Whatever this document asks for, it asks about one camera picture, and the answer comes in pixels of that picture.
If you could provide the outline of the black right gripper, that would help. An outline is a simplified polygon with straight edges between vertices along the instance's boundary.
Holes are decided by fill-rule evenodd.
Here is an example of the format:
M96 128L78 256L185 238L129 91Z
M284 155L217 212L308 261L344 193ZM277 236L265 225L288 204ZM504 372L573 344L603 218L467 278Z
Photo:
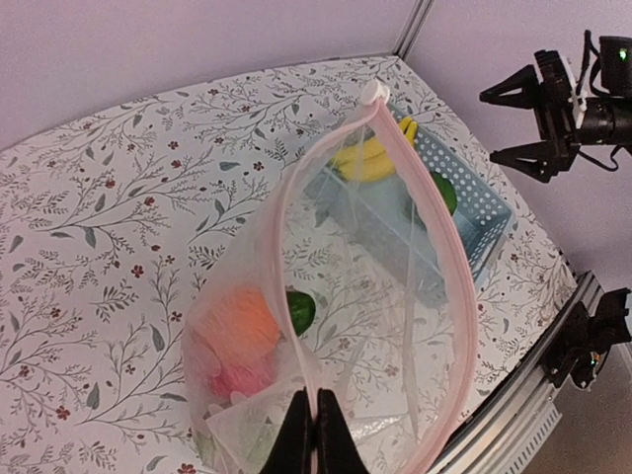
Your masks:
M528 64L508 79L482 91L484 104L535 110L541 141L494 151L492 163L523 173L540 183L570 170L579 154L570 87L564 80L543 80Z

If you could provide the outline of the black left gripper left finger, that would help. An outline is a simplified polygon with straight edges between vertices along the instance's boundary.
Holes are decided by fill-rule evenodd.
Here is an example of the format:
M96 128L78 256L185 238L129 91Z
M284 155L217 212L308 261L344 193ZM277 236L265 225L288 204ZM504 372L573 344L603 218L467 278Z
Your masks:
M265 474L312 472L313 418L305 389L292 396L287 413L265 463Z

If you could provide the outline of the clear zip top bag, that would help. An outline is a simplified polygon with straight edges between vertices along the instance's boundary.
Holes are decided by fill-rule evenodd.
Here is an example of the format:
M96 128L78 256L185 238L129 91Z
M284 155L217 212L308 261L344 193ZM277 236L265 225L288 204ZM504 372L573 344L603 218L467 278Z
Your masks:
M443 285L425 284L429 274L413 253L400 280L352 243L348 230L334 221L318 225L315 202L304 192L323 168L338 172L330 165L338 151L376 136L416 209L428 203L436 210L439 193L413 148L418 127L394 111L389 98L386 85L368 82L353 113L282 174L220 253L187 316L187 397L199 457L213 473L264 473L292 396L302 389L313 418L314 473L320 389L335 393L368 473L428 471L457 425L473 377L476 301L451 218L436 217L448 227L444 237L432 239ZM262 291L280 329L272 351L276 380L253 396L233 392L222 400L208 387L221 361L197 323L209 303L243 284ZM292 327L290 290L316 303L314 322L302 336Z

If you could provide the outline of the green toy bell pepper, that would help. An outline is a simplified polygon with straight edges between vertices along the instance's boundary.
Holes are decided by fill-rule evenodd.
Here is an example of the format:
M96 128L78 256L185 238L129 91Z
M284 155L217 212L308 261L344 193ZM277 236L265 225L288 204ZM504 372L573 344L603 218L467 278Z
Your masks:
M458 199L452 183L447 178L444 178L440 173L431 172L431 176L434 180L435 186L443 198L449 214L453 215L458 206Z

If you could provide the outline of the orange green toy mango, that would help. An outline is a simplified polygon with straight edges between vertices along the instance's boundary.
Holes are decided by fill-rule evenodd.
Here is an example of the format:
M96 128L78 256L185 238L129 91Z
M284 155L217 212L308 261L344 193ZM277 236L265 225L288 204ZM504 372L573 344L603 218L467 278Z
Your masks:
M302 336L313 324L316 303L307 293L290 290L285 293L292 327L297 336Z

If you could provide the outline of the yellow toy banana bunch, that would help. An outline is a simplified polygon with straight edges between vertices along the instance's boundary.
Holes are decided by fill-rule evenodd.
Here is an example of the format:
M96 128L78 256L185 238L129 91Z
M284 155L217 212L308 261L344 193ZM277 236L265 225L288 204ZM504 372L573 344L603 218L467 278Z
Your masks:
M347 181L374 183L395 173L395 166L376 136L366 142L342 148L330 165Z

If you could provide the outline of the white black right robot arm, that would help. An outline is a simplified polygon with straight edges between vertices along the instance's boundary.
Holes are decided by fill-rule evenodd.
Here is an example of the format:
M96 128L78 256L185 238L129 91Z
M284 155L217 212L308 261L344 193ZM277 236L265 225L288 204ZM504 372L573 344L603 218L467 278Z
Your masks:
M506 80L482 91L482 103L534 112L540 140L490 154L490 160L548 183L582 157L615 172L616 154L631 151L631 39L584 32L582 66L575 76L557 50L534 53Z

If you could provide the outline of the orange toy orange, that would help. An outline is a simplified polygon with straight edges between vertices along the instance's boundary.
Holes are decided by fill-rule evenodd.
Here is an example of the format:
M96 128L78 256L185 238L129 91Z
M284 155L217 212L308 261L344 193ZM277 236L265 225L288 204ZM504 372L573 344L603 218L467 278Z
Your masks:
M243 284L209 303L197 332L221 362L246 365L277 346L280 329L262 291Z

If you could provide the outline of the red toy apple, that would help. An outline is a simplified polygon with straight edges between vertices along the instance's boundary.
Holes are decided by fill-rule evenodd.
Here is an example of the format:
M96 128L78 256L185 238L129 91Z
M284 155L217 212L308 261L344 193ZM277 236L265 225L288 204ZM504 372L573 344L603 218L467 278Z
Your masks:
M219 373L208 378L208 387L222 400L229 399L233 392L250 397L271 386L276 377L275 354L267 353L245 365L222 362Z

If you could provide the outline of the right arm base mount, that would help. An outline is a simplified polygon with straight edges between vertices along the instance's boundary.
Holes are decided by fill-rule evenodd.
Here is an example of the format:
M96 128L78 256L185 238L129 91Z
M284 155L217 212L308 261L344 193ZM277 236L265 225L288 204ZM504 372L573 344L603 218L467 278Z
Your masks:
M548 381L559 389L571 377L577 388L588 389L611 348L631 342L630 308L630 288L604 294L594 315L576 303L540 360Z

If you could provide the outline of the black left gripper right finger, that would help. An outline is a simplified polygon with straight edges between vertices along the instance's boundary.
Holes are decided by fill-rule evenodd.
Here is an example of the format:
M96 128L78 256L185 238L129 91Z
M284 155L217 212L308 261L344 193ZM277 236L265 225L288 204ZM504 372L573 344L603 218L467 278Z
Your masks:
M320 389L317 403L317 472L368 474L335 393L330 389Z

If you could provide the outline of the blue perforated plastic basket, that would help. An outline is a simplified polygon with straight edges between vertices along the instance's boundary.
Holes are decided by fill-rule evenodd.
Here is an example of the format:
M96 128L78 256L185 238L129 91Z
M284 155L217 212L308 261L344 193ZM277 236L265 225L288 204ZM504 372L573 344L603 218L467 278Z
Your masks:
M359 244L400 280L406 279L405 264L410 253L429 275L425 284L443 285L433 238L446 235L443 218L448 214L460 238L474 286L479 289L491 271L494 252L502 246L506 227L513 219L510 207L476 177L469 167L438 138L419 126L413 148L428 173L437 172L453 185L458 206L450 215L441 194L421 210L410 196L406 183L393 174L374 183L347 183L338 172L325 167L304 188L315 202L318 225L334 221L348 230L351 242ZM432 187L437 189L431 176Z

